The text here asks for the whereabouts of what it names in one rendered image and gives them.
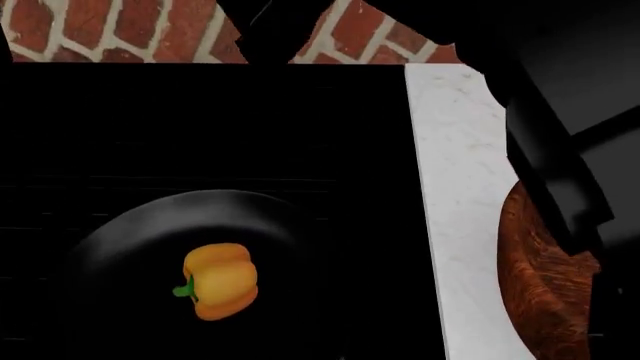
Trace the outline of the orange bell pepper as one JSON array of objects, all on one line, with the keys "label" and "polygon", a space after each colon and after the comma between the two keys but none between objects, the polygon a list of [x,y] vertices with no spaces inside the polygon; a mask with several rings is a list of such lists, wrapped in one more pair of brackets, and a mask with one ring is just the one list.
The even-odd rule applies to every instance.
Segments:
[{"label": "orange bell pepper", "polygon": [[237,314],[257,297],[257,269],[247,248],[234,243],[204,245],[184,258],[186,284],[176,297],[191,299],[196,316],[216,321]]}]

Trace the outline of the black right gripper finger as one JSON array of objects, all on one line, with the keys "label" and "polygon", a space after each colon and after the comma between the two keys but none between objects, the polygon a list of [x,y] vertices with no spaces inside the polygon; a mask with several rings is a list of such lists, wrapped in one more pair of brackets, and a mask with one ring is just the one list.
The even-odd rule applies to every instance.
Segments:
[{"label": "black right gripper finger", "polygon": [[560,248],[610,257],[599,227],[614,215],[583,153],[615,138],[615,119],[569,134],[541,93],[525,84],[512,90],[505,129],[508,159]]}]

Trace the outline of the black stove cooktop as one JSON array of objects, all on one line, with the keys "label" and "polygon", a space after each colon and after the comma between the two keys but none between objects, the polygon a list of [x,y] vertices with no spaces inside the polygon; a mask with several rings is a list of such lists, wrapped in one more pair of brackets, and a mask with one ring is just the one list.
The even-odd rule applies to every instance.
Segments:
[{"label": "black stove cooktop", "polygon": [[195,191],[314,218],[344,360],[446,360],[403,67],[61,63],[0,66],[0,360],[64,360],[71,252]]}]

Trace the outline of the brown wooden bowl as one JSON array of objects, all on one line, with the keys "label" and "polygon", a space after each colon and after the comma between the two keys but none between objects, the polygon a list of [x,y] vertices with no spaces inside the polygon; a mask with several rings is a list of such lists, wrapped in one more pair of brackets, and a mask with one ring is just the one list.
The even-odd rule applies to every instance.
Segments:
[{"label": "brown wooden bowl", "polygon": [[591,360],[588,253],[570,257],[556,244],[520,183],[507,195],[497,237],[497,277],[508,317],[536,360]]}]

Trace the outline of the black frying pan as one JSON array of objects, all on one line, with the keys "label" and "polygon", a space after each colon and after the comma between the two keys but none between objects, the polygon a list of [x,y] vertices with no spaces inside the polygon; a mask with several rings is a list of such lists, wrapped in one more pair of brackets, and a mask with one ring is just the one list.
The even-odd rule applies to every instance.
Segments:
[{"label": "black frying pan", "polygon": [[[64,360],[344,360],[328,239],[304,210],[245,191],[195,191],[131,209],[83,239],[57,278]],[[201,320],[186,255],[232,243],[249,251],[258,296]]]}]

